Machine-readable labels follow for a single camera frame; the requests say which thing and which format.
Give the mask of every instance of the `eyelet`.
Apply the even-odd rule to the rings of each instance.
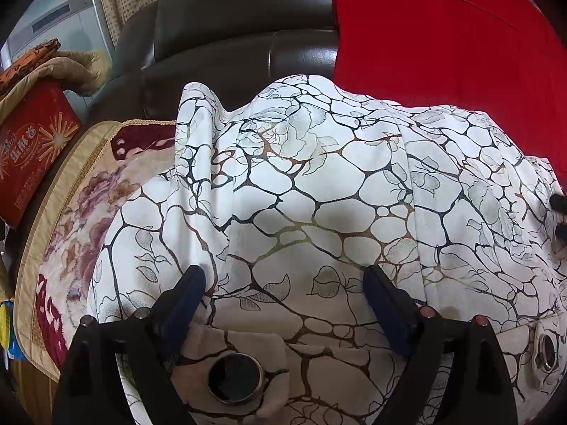
[[[557,363],[554,341],[549,335],[542,334],[539,336],[538,346],[537,365],[546,374],[549,374],[555,369]]]
[[[209,370],[209,392],[224,404],[250,401],[264,384],[260,363],[245,353],[229,353]]]

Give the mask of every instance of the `white patterned fabric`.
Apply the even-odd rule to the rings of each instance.
[[[560,192],[549,163],[482,112],[407,108],[293,76],[229,113],[191,83],[175,167],[116,215],[89,308],[101,322],[126,318],[199,265],[206,298],[172,378],[200,423],[372,423],[404,368],[362,294],[361,266],[379,264],[444,317],[490,318],[523,423],[565,370],[566,249],[549,208]],[[550,375],[533,343],[543,333],[558,358]],[[198,379],[229,351],[256,356],[268,382],[263,398],[227,411]],[[421,423],[435,418],[450,362]]]

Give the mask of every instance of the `screw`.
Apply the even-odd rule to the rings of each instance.
[[[134,318],[144,319],[150,315],[151,310],[146,306],[141,306],[134,312]]]
[[[95,322],[95,318],[92,315],[86,314],[85,316],[82,316],[79,320],[79,323],[81,326],[84,326],[85,328],[89,325],[91,325],[93,322]]]
[[[437,312],[430,306],[422,306],[420,308],[420,314],[426,318],[433,318],[437,314]]]
[[[479,326],[488,326],[488,323],[490,321],[488,321],[488,318],[486,316],[484,316],[483,314],[478,314],[477,316],[475,316],[475,322]]]

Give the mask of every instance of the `yellow object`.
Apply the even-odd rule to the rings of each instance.
[[[4,350],[10,346],[10,314],[7,305],[0,305],[0,345]]]

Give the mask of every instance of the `black leather sofa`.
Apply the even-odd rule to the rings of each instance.
[[[188,81],[233,110],[287,75],[331,78],[337,45],[333,0],[159,0],[127,22],[89,116],[174,119]]]

